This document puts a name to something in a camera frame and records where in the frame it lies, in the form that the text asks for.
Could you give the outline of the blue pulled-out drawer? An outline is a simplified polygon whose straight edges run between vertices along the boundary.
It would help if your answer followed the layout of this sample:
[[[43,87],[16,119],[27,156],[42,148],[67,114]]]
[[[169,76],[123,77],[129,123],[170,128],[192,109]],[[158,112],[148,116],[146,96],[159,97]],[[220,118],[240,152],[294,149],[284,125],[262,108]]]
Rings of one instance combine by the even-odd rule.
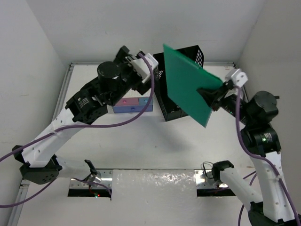
[[[153,105],[153,98],[150,97],[140,97],[138,98],[139,105],[146,105],[150,99],[149,105]]]

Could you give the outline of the white drawer organizer box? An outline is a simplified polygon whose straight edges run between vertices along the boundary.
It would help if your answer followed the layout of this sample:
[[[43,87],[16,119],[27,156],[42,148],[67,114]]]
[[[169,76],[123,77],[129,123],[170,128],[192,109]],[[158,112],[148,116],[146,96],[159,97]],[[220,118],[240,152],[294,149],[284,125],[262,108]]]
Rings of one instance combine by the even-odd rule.
[[[113,107],[114,113],[138,113],[147,104],[149,97],[126,97],[118,101]]]

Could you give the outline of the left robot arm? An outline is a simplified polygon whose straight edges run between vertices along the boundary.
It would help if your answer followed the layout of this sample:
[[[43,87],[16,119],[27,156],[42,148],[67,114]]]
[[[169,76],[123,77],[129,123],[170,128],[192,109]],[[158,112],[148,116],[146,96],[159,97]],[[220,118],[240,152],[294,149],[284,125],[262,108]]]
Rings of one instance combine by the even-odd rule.
[[[142,51],[133,56],[121,47],[113,61],[98,65],[97,77],[86,83],[65,104],[56,118],[28,145],[15,146],[23,179],[42,185],[56,178],[94,181],[98,172],[90,160],[69,161],[57,151],[83,128],[108,112],[130,90],[153,93],[157,60]]]

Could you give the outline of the green notebook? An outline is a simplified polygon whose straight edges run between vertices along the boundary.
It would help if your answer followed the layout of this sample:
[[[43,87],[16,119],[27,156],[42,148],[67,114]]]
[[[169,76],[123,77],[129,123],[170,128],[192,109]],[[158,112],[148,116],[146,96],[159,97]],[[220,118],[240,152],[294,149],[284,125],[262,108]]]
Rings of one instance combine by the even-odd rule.
[[[204,54],[198,45],[176,50],[164,44],[163,54],[168,97],[206,127],[212,109],[197,89],[218,89],[223,81],[203,69]]]

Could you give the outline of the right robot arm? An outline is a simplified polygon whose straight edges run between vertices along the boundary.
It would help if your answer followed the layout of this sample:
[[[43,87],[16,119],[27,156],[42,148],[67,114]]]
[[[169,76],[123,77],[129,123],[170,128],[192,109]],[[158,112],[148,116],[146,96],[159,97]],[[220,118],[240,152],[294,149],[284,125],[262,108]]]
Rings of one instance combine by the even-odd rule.
[[[285,185],[280,141],[270,124],[278,115],[279,97],[259,91],[245,102],[239,93],[227,96],[231,88],[234,85],[225,82],[218,89],[198,88],[197,92],[212,110],[223,108],[235,117],[239,143],[253,162],[261,193],[238,175],[230,161],[214,163],[210,179],[228,186],[242,202],[251,225],[299,226],[301,216]]]

